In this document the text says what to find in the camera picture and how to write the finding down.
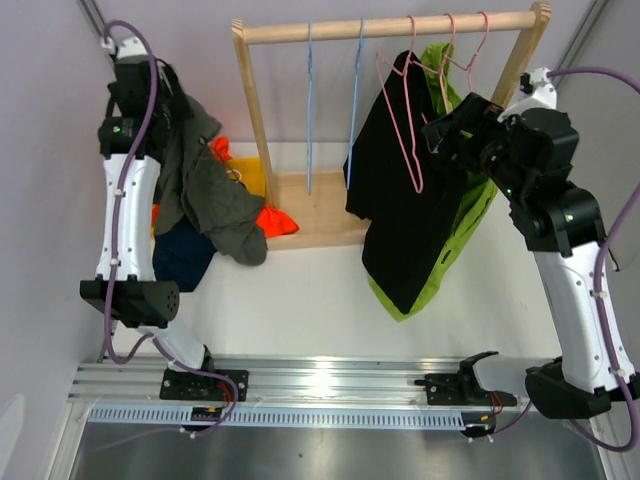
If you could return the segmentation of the navy blue shorts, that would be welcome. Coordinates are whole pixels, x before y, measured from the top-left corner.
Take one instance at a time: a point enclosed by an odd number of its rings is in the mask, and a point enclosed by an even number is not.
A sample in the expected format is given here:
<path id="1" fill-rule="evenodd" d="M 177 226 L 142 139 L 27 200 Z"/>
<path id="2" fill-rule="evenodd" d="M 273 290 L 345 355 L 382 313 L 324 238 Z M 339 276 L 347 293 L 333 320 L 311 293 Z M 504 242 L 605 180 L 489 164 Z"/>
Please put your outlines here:
<path id="1" fill-rule="evenodd" d="M 200 284 L 217 249 L 184 216 L 172 229 L 155 236 L 152 265 L 158 281 L 172 281 L 181 293 Z"/>

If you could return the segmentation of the light blue hanger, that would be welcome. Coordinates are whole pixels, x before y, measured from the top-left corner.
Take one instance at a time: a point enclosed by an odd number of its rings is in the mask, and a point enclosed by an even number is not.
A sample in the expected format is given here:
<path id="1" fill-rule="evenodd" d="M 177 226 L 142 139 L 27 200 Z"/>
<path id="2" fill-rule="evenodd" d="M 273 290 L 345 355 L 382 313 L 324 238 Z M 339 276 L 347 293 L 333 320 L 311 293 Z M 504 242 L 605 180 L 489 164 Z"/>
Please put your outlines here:
<path id="1" fill-rule="evenodd" d="M 359 103 L 361 61 L 362 61 L 361 58 L 362 58 L 362 49 L 364 45 L 364 29 L 365 29 L 365 20 L 364 18 L 361 18 L 359 36 L 358 36 L 358 46 L 357 46 L 355 62 L 354 62 L 354 85 L 353 85 L 352 109 L 351 109 L 351 118 L 350 118 L 349 143 L 348 143 L 348 152 L 347 152 L 347 158 L 346 158 L 347 190 L 350 190 L 351 188 L 351 179 L 352 179 L 353 147 L 355 142 L 356 120 L 357 120 L 358 103 Z"/>
<path id="2" fill-rule="evenodd" d="M 306 189 L 307 194 L 313 191 L 313 131 L 314 131 L 314 61 L 313 61 L 313 26 L 307 24 L 307 110 L 306 110 Z"/>

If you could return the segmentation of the dark olive shorts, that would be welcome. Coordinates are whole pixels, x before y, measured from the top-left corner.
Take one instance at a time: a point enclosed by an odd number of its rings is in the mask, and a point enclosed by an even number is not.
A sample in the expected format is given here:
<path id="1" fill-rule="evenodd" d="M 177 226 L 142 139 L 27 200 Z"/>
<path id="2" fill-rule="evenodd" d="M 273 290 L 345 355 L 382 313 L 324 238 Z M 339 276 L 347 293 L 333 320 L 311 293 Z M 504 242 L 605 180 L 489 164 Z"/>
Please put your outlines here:
<path id="1" fill-rule="evenodd" d="M 237 263 L 259 266 L 267 257 L 264 231 L 257 218 L 263 197 L 231 180 L 209 143 L 221 123 L 193 97 L 186 97 L 192 116 L 176 124 L 162 155 L 154 202 L 159 205 L 155 233 L 168 233 L 186 218 L 223 255 Z"/>

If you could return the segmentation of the orange mesh shorts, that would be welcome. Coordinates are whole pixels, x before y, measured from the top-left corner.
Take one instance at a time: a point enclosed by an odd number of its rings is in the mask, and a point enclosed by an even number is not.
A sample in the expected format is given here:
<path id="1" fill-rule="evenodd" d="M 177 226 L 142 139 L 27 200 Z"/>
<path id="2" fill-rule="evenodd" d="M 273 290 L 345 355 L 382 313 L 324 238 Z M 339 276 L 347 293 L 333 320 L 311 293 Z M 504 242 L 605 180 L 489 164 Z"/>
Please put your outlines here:
<path id="1" fill-rule="evenodd" d="M 186 216 L 217 249 L 229 253 L 299 231 L 289 215 L 232 180 L 203 139 L 172 135 L 162 160 L 154 198 L 155 235 L 169 232 Z"/>

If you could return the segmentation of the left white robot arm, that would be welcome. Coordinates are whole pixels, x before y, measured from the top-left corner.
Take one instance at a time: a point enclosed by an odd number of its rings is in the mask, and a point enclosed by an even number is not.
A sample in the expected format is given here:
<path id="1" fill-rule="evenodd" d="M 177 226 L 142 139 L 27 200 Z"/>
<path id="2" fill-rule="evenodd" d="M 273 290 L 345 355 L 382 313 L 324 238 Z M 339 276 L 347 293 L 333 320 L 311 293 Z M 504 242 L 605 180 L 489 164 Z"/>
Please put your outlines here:
<path id="1" fill-rule="evenodd" d="M 177 316 L 176 283 L 157 279 L 152 265 L 158 157 L 173 120 L 188 110 L 186 99 L 173 78 L 162 78 L 158 62 L 147 54 L 117 59 L 114 71 L 98 129 L 106 186 L 102 248 L 93 278 L 81 281 L 79 293 L 102 313 L 106 352 L 115 363 L 132 358 L 114 350 L 113 326 L 120 323 L 151 341 L 170 368 L 185 371 L 182 388 L 204 400 L 217 387 L 216 374 L 206 368 L 208 349 Z"/>

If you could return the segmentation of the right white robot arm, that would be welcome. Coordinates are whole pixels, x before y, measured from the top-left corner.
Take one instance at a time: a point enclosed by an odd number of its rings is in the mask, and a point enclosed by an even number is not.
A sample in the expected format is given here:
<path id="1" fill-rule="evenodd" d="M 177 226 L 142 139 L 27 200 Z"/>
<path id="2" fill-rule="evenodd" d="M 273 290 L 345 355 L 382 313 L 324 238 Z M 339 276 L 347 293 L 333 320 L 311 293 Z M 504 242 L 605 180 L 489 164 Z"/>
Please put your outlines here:
<path id="1" fill-rule="evenodd" d="M 607 276 L 596 260 L 606 233 L 596 198 L 568 177 L 579 134 L 540 87 L 503 109 L 471 93 L 422 133 L 435 157 L 488 176 L 534 256 L 561 346 L 554 360 L 480 358 L 456 380 L 479 403 L 492 390 L 528 397 L 549 419 L 589 419 L 610 410 L 639 375 L 619 334 Z"/>

